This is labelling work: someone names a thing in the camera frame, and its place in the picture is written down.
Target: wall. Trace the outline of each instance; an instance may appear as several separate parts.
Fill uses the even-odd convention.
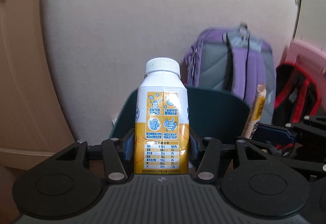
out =
[[[272,45],[290,43],[295,0],[43,0],[47,55],[60,104],[77,139],[98,144],[157,56],[181,62],[197,35],[241,21]]]
[[[326,0],[301,0],[300,16],[295,39],[326,51]]]

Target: pink plastic object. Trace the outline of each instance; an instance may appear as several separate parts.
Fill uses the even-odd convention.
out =
[[[297,64],[317,83],[326,110],[326,53],[301,40],[292,40],[285,62]]]

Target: bottle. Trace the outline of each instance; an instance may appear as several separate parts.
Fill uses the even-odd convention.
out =
[[[137,95],[134,173],[188,173],[188,112],[179,64],[170,58],[148,61]]]

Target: door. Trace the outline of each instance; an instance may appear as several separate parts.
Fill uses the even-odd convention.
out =
[[[40,0],[0,0],[0,164],[28,170],[73,142],[48,69]]]

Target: ridged cap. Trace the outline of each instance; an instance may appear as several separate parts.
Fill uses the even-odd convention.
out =
[[[146,63],[145,77],[152,72],[167,71],[175,73],[180,79],[180,66],[174,59],[154,58]]]

